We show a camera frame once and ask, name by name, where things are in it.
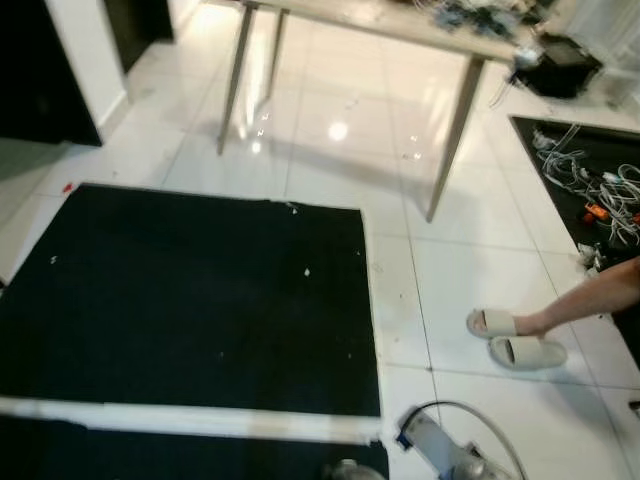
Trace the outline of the empty beige slipper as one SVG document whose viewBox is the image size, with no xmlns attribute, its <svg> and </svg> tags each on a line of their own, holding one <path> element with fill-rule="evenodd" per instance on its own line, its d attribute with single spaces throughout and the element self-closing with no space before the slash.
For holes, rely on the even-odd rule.
<svg viewBox="0 0 640 480">
<path fill-rule="evenodd" d="M 512 371 L 557 369 L 568 358 L 561 343 L 534 335 L 495 337 L 489 340 L 488 349 L 499 366 Z"/>
</svg>

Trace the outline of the person's bare leg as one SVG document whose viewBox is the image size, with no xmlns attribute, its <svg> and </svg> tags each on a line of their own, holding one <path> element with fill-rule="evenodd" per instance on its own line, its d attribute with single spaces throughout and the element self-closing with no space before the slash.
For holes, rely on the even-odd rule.
<svg viewBox="0 0 640 480">
<path fill-rule="evenodd" d="M 559 325 L 594 315 L 612 314 L 640 302 L 640 257 L 602 271 L 562 294 L 535 314 L 515 316 L 520 337 L 544 337 Z"/>
</svg>

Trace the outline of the white tape strip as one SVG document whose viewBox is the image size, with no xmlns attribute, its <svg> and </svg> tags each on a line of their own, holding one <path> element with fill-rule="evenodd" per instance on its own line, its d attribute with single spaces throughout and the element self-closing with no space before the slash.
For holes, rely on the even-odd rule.
<svg viewBox="0 0 640 480">
<path fill-rule="evenodd" d="M 0 415 L 73 422 L 95 430 L 366 445 L 383 434 L 378 416 L 239 408 L 59 401 L 0 396 Z"/>
</svg>

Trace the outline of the tapered table leg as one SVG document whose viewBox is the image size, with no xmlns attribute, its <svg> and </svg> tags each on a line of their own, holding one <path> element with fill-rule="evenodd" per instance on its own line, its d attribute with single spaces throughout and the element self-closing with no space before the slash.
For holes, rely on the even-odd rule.
<svg viewBox="0 0 640 480">
<path fill-rule="evenodd" d="M 428 223 L 434 220 L 436 211 L 442 204 L 442 197 L 445 192 L 445 183 L 447 183 L 448 175 L 451 174 L 458 148 L 461 146 L 462 138 L 465 136 L 465 129 L 470 118 L 472 108 L 474 108 L 474 100 L 479 87 L 481 76 L 483 76 L 485 60 L 480 56 L 468 56 L 466 68 L 460 83 L 460 90 L 457 92 L 456 102 L 454 102 L 454 111 L 451 123 L 448 125 L 447 134 L 445 134 L 445 142 L 440 157 L 438 169 L 436 169 L 436 178 L 431 187 L 431 193 L 428 202 L 428 210 L 425 212 L 425 220 Z"/>
<path fill-rule="evenodd" d="M 218 145 L 216 145 L 216 154 L 219 156 L 223 155 L 225 146 L 227 146 L 230 124 L 232 124 L 234 110 L 236 110 L 236 101 L 239 96 L 239 88 L 241 88 L 244 55 L 246 55 L 248 44 L 250 44 L 253 18 L 255 18 L 257 6 L 259 6 L 255 0 L 239 0 L 239 4 L 242 5 L 242 12 L 237 29 L 236 49 L 234 49 L 232 63 L 230 63 L 227 96 L 225 96 L 218 134 Z"/>
<path fill-rule="evenodd" d="M 265 81 L 262 83 L 261 102 L 266 102 L 273 96 L 276 73 L 279 72 L 279 60 L 282 55 L 282 44 L 285 36 L 285 24 L 288 22 L 289 12 L 280 9 L 275 15 L 273 27 L 271 27 L 271 36 L 268 45 L 268 63 L 265 67 Z"/>
</svg>

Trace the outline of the large black floor mat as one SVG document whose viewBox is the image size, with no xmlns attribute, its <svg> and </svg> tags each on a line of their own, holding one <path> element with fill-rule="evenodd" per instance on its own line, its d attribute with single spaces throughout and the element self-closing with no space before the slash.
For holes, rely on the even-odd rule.
<svg viewBox="0 0 640 480">
<path fill-rule="evenodd" d="M 0 293 L 0 396 L 379 416 L 367 260 L 356 210 L 84 184 Z"/>
</svg>

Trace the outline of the light wooden table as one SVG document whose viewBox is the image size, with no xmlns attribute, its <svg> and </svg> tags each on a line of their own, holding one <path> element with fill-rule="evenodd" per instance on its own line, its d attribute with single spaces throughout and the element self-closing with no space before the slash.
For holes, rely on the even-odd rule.
<svg viewBox="0 0 640 480">
<path fill-rule="evenodd" d="M 362 35 L 389 38 L 389 40 L 401 41 L 404 44 L 425 47 L 425 49 L 451 52 L 451 54 L 461 55 L 465 59 L 465 68 L 468 56 L 476 55 L 485 60 L 484 68 L 489 63 L 503 64 L 511 67 L 512 74 L 515 72 L 517 56 L 520 55 L 520 51 L 535 49 L 538 46 L 536 37 L 543 35 L 543 33 L 568 36 L 567 33 L 548 29 L 545 22 L 536 24 L 536 26 L 517 27 L 511 36 L 483 35 L 471 27 L 447 29 L 436 26 L 428 13 L 420 12 L 415 6 L 398 3 L 397 0 L 255 1 L 259 5 L 256 14 L 262 9 L 274 10 L 275 13 L 278 13 L 280 9 L 285 9 L 289 12 L 288 19 L 298 17 L 314 20 L 314 22 L 323 23 L 326 26 L 360 32 Z M 573 40 L 588 49 L 576 38 Z M 453 111 L 463 72 L 460 74 L 460 82 L 454 92 L 454 99 L 448 102 Z M 425 212 L 428 210 L 429 197 L 430 195 L 425 197 L 421 204 L 424 209 L 422 211 L 424 219 Z"/>
</svg>

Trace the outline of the black box device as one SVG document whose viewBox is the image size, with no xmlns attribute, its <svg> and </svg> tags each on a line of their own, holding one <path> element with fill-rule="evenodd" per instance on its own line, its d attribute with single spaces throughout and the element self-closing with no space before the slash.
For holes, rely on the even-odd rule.
<svg viewBox="0 0 640 480">
<path fill-rule="evenodd" d="M 520 51 L 511 79 L 540 97 L 576 99 L 604 68 L 602 60 L 571 37 L 543 33 L 536 41 L 534 49 Z"/>
</svg>

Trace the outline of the clutter pile on table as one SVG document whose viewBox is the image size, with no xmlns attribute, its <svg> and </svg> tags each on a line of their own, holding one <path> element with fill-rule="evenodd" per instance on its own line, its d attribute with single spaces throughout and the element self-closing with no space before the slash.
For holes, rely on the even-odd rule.
<svg viewBox="0 0 640 480">
<path fill-rule="evenodd" d="M 511 36 L 517 27 L 543 23 L 561 0 L 397 0 L 428 13 L 436 26 L 474 28 L 483 35 Z"/>
</svg>

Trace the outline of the beige slipper on foot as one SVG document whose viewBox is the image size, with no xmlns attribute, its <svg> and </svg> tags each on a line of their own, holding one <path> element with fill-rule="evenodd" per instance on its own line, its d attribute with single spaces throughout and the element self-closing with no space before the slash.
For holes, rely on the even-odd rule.
<svg viewBox="0 0 640 480">
<path fill-rule="evenodd" d="M 475 308 L 466 317 L 466 328 L 476 338 L 520 337 L 515 317 L 504 310 Z"/>
</svg>

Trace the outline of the black mat beyond tape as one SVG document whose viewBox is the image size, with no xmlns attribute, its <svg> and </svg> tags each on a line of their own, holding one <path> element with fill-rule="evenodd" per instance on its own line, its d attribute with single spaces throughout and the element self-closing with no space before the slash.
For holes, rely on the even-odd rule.
<svg viewBox="0 0 640 480">
<path fill-rule="evenodd" d="M 390 475 L 379 443 L 93 430 L 0 415 L 0 480 L 324 480 L 343 460 Z"/>
</svg>

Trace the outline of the grey robot leg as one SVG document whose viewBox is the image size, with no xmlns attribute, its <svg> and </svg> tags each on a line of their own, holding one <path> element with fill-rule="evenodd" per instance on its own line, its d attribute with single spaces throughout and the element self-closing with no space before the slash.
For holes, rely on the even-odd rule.
<svg viewBox="0 0 640 480">
<path fill-rule="evenodd" d="M 355 460 L 340 460 L 326 466 L 323 480 L 387 480 L 378 470 Z"/>
</svg>

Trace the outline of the black door panel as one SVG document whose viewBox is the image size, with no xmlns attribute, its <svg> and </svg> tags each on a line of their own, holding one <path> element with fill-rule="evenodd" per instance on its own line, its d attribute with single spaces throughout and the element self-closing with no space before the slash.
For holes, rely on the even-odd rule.
<svg viewBox="0 0 640 480">
<path fill-rule="evenodd" d="M 102 145 L 45 0 L 0 0 L 0 137 Z"/>
</svg>

